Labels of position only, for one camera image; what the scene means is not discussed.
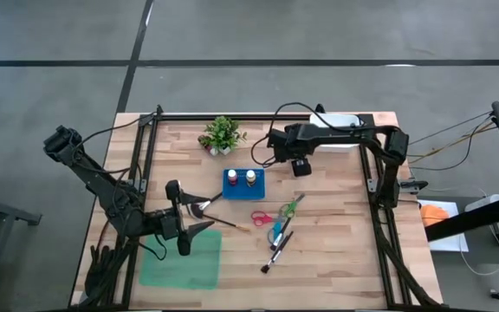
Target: black floor stripe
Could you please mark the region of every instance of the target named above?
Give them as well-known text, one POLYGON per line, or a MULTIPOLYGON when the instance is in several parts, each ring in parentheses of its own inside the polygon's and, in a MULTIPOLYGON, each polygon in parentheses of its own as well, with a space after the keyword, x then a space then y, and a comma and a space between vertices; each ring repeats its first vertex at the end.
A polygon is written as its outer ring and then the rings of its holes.
POLYGON ((123 67, 129 60, 0 61, 0 67, 123 67))
POLYGON ((244 68, 244 67, 378 67, 378 66, 499 66, 493 60, 146 60, 145 68, 244 68))
POLYGON ((499 66, 499 59, 479 60, 132 60, 77 61, 0 61, 0 67, 129 67, 133 79, 135 68, 247 68, 247 67, 464 67, 499 66))
POLYGON ((126 111, 126 104, 128 103, 128 97, 130 96, 130 90, 132 89, 134 74, 136 74, 136 61, 139 59, 139 54, 142 50, 142 43, 146 37, 147 24, 149 23, 149 16, 151 14, 152 7, 153 0, 146 0, 142 17, 139 20, 138 34, 136 35, 136 41, 134 42, 132 55, 130 56, 130 64, 128 65, 125 80, 122 84, 122 89, 120 90, 119 103, 117 104, 116 113, 124 113, 126 111))

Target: green scissors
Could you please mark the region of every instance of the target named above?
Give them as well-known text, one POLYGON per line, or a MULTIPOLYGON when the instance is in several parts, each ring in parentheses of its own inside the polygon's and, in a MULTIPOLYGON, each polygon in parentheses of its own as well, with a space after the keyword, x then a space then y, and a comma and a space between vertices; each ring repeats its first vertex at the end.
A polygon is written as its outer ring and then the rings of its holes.
POLYGON ((279 216, 293 218, 295 216, 295 207, 304 197, 305 194, 302 194, 298 198, 296 198, 293 202, 282 205, 281 209, 278 211, 279 216))

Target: camera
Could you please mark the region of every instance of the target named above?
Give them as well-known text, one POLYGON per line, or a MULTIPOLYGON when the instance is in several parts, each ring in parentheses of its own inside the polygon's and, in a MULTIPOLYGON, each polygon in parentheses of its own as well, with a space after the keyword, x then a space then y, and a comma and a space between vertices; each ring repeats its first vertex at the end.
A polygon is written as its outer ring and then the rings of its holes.
POLYGON ((292 160, 292 171, 295 177, 303 177, 311 174, 311 165, 307 158, 292 160))

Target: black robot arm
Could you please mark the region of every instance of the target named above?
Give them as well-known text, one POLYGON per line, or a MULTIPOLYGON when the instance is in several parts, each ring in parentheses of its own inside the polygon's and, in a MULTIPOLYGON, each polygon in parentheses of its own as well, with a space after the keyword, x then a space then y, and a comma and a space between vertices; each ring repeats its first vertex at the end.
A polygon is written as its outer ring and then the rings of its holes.
POLYGON ((395 126, 378 127, 318 127, 313 124, 293 124, 284 131, 271 129, 267 147, 275 151, 275 161, 292 160, 295 176, 311 173, 306 156, 313 155, 317 146, 323 144, 363 144, 385 164, 385 173, 380 177, 375 191, 379 206, 393 208, 398 203, 398 169, 407 154, 409 136, 395 126), (386 136, 384 147, 376 135, 386 136))
POLYGON ((177 180, 169 181, 165 187, 167 199, 172 207, 144 212, 145 199, 139 190, 125 181, 115 179, 95 160, 86 154, 82 137, 74 130, 59 126, 56 132, 43 142, 44 152, 54 161, 69 167, 96 195, 111 225, 122 237, 161 235, 163 239, 178 237, 178 252, 190 254, 191 240, 213 222, 203 222, 184 227, 181 205, 204 202, 200 198, 183 192, 177 180))

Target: cable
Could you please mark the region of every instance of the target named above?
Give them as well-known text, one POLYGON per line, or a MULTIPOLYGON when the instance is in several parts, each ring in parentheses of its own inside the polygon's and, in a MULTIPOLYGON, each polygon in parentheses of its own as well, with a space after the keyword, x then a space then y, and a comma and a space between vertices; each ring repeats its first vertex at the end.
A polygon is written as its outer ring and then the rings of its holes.
POLYGON ((108 226, 109 226, 109 219, 105 222, 105 225, 103 225, 103 229, 101 229, 100 239, 98 239, 97 246, 95 247, 96 250, 100 249, 101 243, 103 242, 103 235, 105 235, 108 226))
POLYGON ((423 205, 419 203, 417 200, 407 200, 407 199, 398 199, 399 202, 404 202, 404 203, 413 203, 419 205, 419 209, 423 208, 423 205))
MULTIPOLYGON (((478 189, 481 190, 484 193, 485 197, 487 196, 486 192, 484 192, 481 188, 478 188, 478 189)), ((414 203, 418 203, 419 205, 421 205, 421 203, 416 202, 414 200, 403 200, 403 199, 399 199, 398 201, 414 202, 414 203)), ((446 218, 433 218, 433 217, 421 217, 421 218, 422 219, 435 219, 435 220, 445 220, 446 219, 446 218)), ((498 237, 496 236, 496 233, 494 232, 494 226, 493 225, 490 226, 490 231, 492 232, 492 235, 494 236, 494 238, 496 239, 496 241, 498 242, 498 245, 499 245, 499 240, 498 240, 498 237)), ((471 268, 471 266, 467 262, 467 259, 465 259, 465 255, 463 254, 463 249, 462 249, 462 245, 461 245, 461 236, 459 236, 459 253, 461 254, 461 258, 463 259, 463 261, 465 262, 465 265, 467 265, 467 267, 469 268, 469 270, 471 272, 477 274, 478 276, 491 276, 491 275, 494 275, 495 273, 499 272, 499 268, 497 270, 494 270, 494 271, 489 272, 489 273, 477 272, 473 268, 471 268)))
MULTIPOLYGON (((307 110, 309 110, 311 113, 313 113, 315 116, 317 116, 317 118, 322 121, 322 123, 324 123, 327 127, 329 127, 330 129, 334 130, 334 131, 339 131, 339 132, 343 132, 343 133, 346 133, 348 131, 348 128, 350 127, 335 127, 331 124, 329 124, 326 120, 324 120, 317 112, 315 112, 314 109, 312 109, 311 107, 309 107, 308 105, 306 104, 303 104, 303 103, 300 103, 300 102, 290 102, 290 103, 285 103, 285 104, 282 104, 281 106, 279 106, 275 113, 273 114, 273 117, 270 121, 270 126, 269 126, 269 131, 267 132, 267 134, 265 134, 265 136, 258 140, 252 147, 251 147, 251 158, 260 166, 263 166, 263 168, 266 168, 266 167, 269 167, 269 166, 272 166, 276 163, 276 160, 273 161, 272 163, 268 162, 270 160, 272 160, 274 158, 271 157, 270 159, 267 159, 265 160, 264 162, 260 163, 258 161, 256 161, 254 155, 253 155, 253 151, 254 151, 254 148, 256 147, 256 145, 260 142, 262 142, 263 140, 267 139, 273 129, 273 125, 275 124, 275 121, 276 121, 276 116, 278 115, 278 113, 281 111, 281 109, 285 108, 285 107, 288 107, 288 106, 301 106, 301 107, 305 107, 307 110)), ((357 129, 359 130, 373 130, 373 129, 382 129, 382 128, 389 128, 389 129, 398 129, 399 130, 399 127, 396 127, 396 126, 376 126, 376 127, 359 127, 357 129)), ((392 157, 391 154, 389 154, 388 152, 386 152, 382 146, 380 145, 380 142, 378 142, 377 140, 375 140, 375 143, 378 145, 379 147, 379 150, 381 153, 383 153, 385 156, 388 156, 388 157, 392 157)))
POLYGON ((161 245, 161 247, 163 247, 163 250, 165 250, 165 253, 163 254, 162 257, 159 257, 157 255, 157 252, 155 252, 155 250, 147 247, 146 245, 144 245, 144 244, 142 244, 140 242, 138 242, 138 246, 141 247, 141 248, 143 248, 143 249, 145 249, 145 250, 147 250, 147 251, 149 251, 149 252, 151 252, 159 261, 163 261, 166 258, 167 249, 166 249, 165 245, 163 243, 161 243, 161 240, 159 239, 159 237, 157 236, 157 234, 153 234, 153 235, 155 236, 155 239, 157 240, 157 243, 159 245, 161 245))
MULTIPOLYGON (((128 126, 131 126, 132 124, 134 124, 136 121, 140 121, 142 118, 145 118, 149 115, 152 115, 152 114, 157 114, 157 112, 153 112, 153 113, 150 113, 148 115, 141 115, 139 118, 135 119, 135 120, 132 120, 130 122, 128 122, 127 124, 124 124, 124 125, 120 125, 120 126, 117 126, 117 127, 110 127, 110 128, 107 128, 107 129, 103 129, 103 130, 100 130, 98 132, 95 132, 95 133, 92 133, 90 135, 87 136, 86 139, 82 140, 82 142, 80 142, 79 144, 77 144, 75 146, 75 148, 73 149, 72 153, 73 153, 73 161, 75 162, 75 154, 78 152, 78 149, 80 148, 80 146, 84 145, 86 142, 88 142, 90 139, 92 139, 94 136, 97 136, 97 135, 100 135, 102 133, 106 133, 106 132, 109 132, 109 131, 113 131, 113 130, 117 130, 117 129, 121 129, 123 127, 128 127, 128 126)), ((88 168, 86 166, 83 166, 83 165, 79 165, 77 163, 75 163, 75 165, 79 166, 80 168, 83 168, 85 170, 88 170, 88 171, 91 171, 91 172, 98 172, 98 173, 119 173, 119 172, 124 172, 124 171, 128 171, 130 168, 124 168, 124 169, 119 169, 119 170, 114 170, 114 171, 107 171, 107 170, 98 170, 98 169, 93 169, 93 168, 88 168)))
POLYGON ((469 153, 471 151, 471 142, 473 141, 473 136, 475 135, 475 131, 480 127, 481 125, 478 125, 475 127, 475 130, 473 131, 473 133, 469 136, 469 144, 467 145, 467 153, 465 154, 465 157, 463 157, 463 159, 461 159, 461 161, 459 161, 457 164, 455 165, 452 165, 452 166, 447 166, 447 167, 444 167, 444 168, 425 168, 425 167, 410 167, 410 169, 417 169, 417 170, 427 170, 427 171, 444 171, 444 170, 449 170, 449 169, 453 169, 459 165, 461 165, 463 162, 465 162, 465 160, 469 157, 469 153))
POLYGON ((458 186, 446 187, 443 189, 433 189, 433 188, 430 188, 427 186, 427 187, 425 187, 425 190, 429 190, 432 192, 446 192, 446 191, 450 191, 450 190, 457 190, 457 189, 464 188, 464 187, 475 188, 475 189, 481 191, 481 193, 483 194, 483 197, 485 197, 485 198, 488 197, 488 194, 482 188, 480 188, 476 185, 458 185, 458 186))
POLYGON ((80 142, 80 143, 76 146, 76 148, 77 148, 78 146, 81 146, 81 145, 83 145, 84 143, 88 142, 88 141, 89 141, 90 139, 92 139, 94 136, 100 135, 100 134, 105 133, 105 132, 109 132, 109 131, 113 131, 113 130, 121 129, 121 128, 123 128, 123 127, 128 127, 128 126, 131 126, 131 125, 132 125, 133 123, 135 123, 136 121, 140 121, 142 118, 145 118, 145 117, 147 117, 147 116, 149 116, 149 115, 156 114, 156 113, 157 113, 157 112, 153 112, 153 113, 149 113, 148 115, 142 115, 142 114, 141 114, 141 115, 139 116, 139 118, 137 118, 137 119, 135 119, 135 120, 132 120, 132 121, 128 122, 127 124, 120 125, 120 126, 117 126, 117 127, 110 127, 110 128, 103 129, 103 130, 100 130, 100 131, 98 131, 98 132, 92 133, 92 134, 88 135, 86 139, 82 140, 82 142, 80 142))
POLYGON ((259 162, 257 161, 256 157, 254 156, 253 154, 253 150, 256 148, 256 145, 261 143, 262 141, 264 141, 265 139, 267 139, 269 135, 265 135, 264 137, 262 137, 262 139, 259 139, 252 147, 251 147, 251 150, 249 151, 249 154, 251 155, 251 159, 253 159, 253 161, 258 164, 259 166, 262 166, 263 168, 268 168, 272 165, 274 165, 276 163, 276 160, 274 160, 272 163, 270 162, 272 159, 275 158, 275 155, 273 155, 273 157, 263 161, 263 162, 259 162))
POLYGON ((136 169, 138 170, 138 179, 139 179, 139 183, 138 183, 138 192, 141 192, 141 189, 142 189, 142 168, 139 167, 139 164, 137 163, 136 164, 136 169))
POLYGON ((429 134, 429 135, 427 135, 427 136, 425 136, 425 137, 423 137, 423 138, 421 138, 421 139, 414 140, 414 141, 413 141, 413 142, 411 142, 408 146, 411 146, 411 145, 413 145, 413 144, 415 144, 415 143, 418 143, 418 142, 420 142, 420 141, 422 141, 422 140, 429 139, 430 137, 433 137, 433 136, 435 136, 435 135, 437 135, 437 134, 440 134, 440 133, 442 133, 442 132, 448 131, 448 130, 453 129, 453 128, 455 128, 455 127, 461 126, 461 125, 462 125, 462 124, 464 124, 464 123, 467 123, 467 122, 469 122, 469 121, 475 120, 475 119, 477 119, 477 118, 480 118, 480 117, 484 116, 485 114, 490 114, 490 113, 492 113, 492 111, 488 111, 488 112, 485 112, 485 113, 479 114, 479 115, 477 115, 477 116, 475 116, 475 117, 473 117, 473 118, 469 118, 469 119, 467 119, 467 120, 465 120, 465 121, 462 121, 462 122, 460 122, 460 123, 457 123, 456 125, 453 125, 453 126, 447 127, 447 128, 445 128, 445 129, 442 129, 442 130, 440 130, 440 131, 438 131, 438 132, 435 132, 435 133, 433 133, 433 134, 429 134))
MULTIPOLYGON (((490 226, 490 231, 492 232, 492 235, 494 236, 494 239, 498 242, 498 246, 499 246, 499 239, 498 239, 498 236, 496 235, 496 233, 494 232, 494 226, 493 225, 490 226)), ((467 262, 467 259, 465 259, 465 255, 463 254, 463 250, 462 250, 462 247, 461 247, 461 236, 459 236, 459 253, 461 254, 461 258, 463 259, 463 261, 465 262, 465 265, 467 265, 467 267, 469 268, 469 270, 471 270, 471 272, 477 274, 478 276, 491 276, 491 275, 494 275, 494 274, 496 274, 496 273, 499 272, 499 268, 496 269, 496 270, 494 270, 494 271, 492 271, 492 272, 489 272, 489 273, 477 272, 473 268, 471 268, 471 266, 467 262)))
POLYGON ((442 152, 444 149, 448 148, 448 147, 452 147, 452 146, 455 146, 465 140, 467 140, 471 135, 476 135, 476 134, 479 134, 479 133, 483 133, 483 132, 486 132, 488 130, 491 130, 491 129, 495 129, 496 127, 492 127, 490 129, 487 129, 488 126, 490 126, 492 124, 492 122, 490 122, 489 124, 483 126, 480 130, 478 131, 475 131, 475 129, 477 129, 478 127, 480 127, 484 122, 486 122, 486 120, 483 120, 483 122, 481 122, 477 127, 473 127, 472 129, 470 129, 468 132, 464 133, 460 139, 457 139, 455 141, 452 141, 451 143, 448 143, 446 144, 445 146, 442 146, 442 147, 439 147, 433 151, 430 151, 428 153, 426 153, 425 155, 412 155, 412 157, 418 157, 418 159, 415 159, 415 160, 412 160, 409 162, 409 164, 413 164, 413 163, 416 163, 422 159, 425 159, 427 157, 430 157, 432 155, 435 155, 437 153, 440 153, 442 152))

